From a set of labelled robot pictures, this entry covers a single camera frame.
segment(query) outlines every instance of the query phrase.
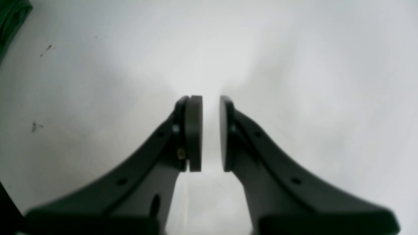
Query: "black rubber pad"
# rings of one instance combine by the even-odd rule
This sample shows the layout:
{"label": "black rubber pad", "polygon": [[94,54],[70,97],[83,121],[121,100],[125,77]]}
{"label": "black rubber pad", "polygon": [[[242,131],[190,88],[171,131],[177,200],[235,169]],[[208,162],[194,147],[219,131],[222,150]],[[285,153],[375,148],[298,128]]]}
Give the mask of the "black rubber pad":
{"label": "black rubber pad", "polygon": [[184,130],[186,136],[186,154],[190,171],[201,171],[202,165],[202,96],[192,96],[186,102]]}

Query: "white table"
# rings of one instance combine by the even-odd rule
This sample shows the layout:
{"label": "white table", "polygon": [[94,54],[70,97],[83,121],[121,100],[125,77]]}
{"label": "white table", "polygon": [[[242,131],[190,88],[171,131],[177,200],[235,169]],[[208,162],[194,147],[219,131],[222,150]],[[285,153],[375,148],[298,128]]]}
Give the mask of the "white table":
{"label": "white table", "polygon": [[227,94],[301,165],[418,233],[418,5],[344,2],[32,0],[0,66],[0,180],[25,213],[203,95],[203,171],[180,174],[166,231],[248,235],[220,160]]}

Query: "green cloth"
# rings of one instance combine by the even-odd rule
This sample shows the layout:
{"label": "green cloth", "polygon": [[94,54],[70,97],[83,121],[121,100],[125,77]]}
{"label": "green cloth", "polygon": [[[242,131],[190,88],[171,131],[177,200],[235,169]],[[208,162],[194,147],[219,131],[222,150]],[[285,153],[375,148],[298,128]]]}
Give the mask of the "green cloth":
{"label": "green cloth", "polygon": [[0,0],[0,63],[31,10],[29,0]]}

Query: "mounting hole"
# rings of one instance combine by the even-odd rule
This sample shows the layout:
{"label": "mounting hole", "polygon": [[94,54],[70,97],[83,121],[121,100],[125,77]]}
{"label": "mounting hole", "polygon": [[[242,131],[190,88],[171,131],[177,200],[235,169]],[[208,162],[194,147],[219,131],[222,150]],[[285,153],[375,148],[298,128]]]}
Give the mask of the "mounting hole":
{"label": "mounting hole", "polygon": [[296,185],[301,185],[302,181],[296,177],[292,178],[292,183],[296,184]]}
{"label": "mounting hole", "polygon": [[152,218],[157,217],[159,210],[160,210],[160,196],[156,194],[154,196],[153,202],[151,203],[150,217]]}
{"label": "mounting hole", "polygon": [[127,182],[128,182],[127,178],[121,178],[118,181],[116,181],[116,184],[119,185],[119,186],[122,186],[122,185],[126,184]]}

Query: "white surface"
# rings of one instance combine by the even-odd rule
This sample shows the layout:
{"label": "white surface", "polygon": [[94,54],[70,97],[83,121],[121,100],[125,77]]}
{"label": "white surface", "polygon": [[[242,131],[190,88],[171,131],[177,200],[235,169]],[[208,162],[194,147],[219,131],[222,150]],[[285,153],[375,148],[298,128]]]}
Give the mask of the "white surface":
{"label": "white surface", "polygon": [[179,176],[166,230],[248,235],[220,161],[227,94],[296,161],[417,234],[417,4],[344,2],[32,0],[0,67],[0,180],[25,213],[123,161],[180,96],[203,95],[203,171]]}

